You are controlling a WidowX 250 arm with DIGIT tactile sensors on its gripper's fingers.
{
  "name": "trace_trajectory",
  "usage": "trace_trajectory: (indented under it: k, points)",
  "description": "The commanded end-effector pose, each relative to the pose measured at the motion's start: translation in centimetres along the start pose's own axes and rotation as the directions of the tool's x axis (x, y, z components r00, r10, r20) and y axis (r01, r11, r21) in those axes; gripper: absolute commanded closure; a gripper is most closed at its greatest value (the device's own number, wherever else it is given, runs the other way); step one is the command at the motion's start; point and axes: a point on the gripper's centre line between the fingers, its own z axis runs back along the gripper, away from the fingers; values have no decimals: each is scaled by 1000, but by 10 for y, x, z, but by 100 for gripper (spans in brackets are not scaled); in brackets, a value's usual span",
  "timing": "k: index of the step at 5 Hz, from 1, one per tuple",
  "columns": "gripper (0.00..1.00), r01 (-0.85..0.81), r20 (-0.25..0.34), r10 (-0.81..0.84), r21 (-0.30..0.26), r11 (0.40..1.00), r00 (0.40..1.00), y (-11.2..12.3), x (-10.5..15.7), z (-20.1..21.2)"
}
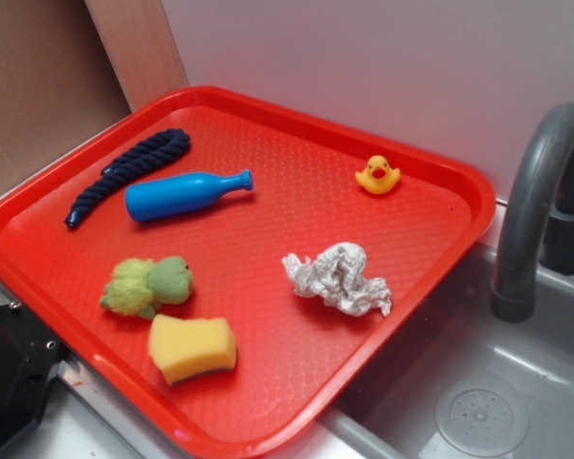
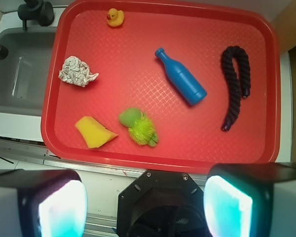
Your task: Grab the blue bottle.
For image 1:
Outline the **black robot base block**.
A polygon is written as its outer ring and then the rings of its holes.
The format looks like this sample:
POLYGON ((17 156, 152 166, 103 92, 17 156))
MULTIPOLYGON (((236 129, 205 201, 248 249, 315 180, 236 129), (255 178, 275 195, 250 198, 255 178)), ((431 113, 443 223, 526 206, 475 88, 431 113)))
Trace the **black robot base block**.
POLYGON ((0 454, 41 425, 62 356, 30 308, 0 306, 0 454))

